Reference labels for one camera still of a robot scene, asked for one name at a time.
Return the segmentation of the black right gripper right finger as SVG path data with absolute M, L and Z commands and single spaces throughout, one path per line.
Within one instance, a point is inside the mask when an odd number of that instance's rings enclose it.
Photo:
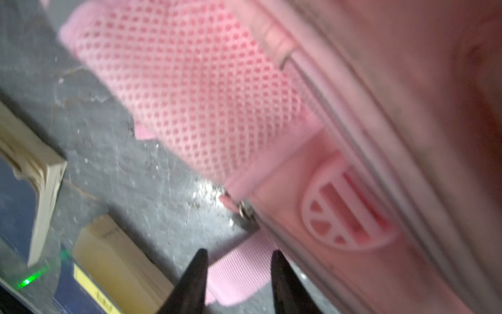
M 275 313 L 322 313 L 280 250 L 271 258 L 271 282 Z

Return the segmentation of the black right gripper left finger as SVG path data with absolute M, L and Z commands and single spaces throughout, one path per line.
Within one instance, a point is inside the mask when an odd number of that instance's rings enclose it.
M 158 314 L 201 314 L 205 309 L 209 257 L 199 249 Z

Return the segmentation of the pink school backpack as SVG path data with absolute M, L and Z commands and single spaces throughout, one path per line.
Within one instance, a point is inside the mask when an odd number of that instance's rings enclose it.
M 44 1 L 63 46 L 342 313 L 501 312 L 500 1 Z

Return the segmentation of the small navy blue book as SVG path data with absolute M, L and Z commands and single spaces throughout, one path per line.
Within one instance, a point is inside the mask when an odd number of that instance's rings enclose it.
M 66 160 L 1 106 L 1 239 L 33 266 L 41 258 Z

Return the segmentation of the large navy blue book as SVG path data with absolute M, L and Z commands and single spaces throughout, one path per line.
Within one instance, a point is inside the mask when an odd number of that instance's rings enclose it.
M 60 313 L 156 313 L 174 285 L 109 215 L 61 250 L 54 304 Z

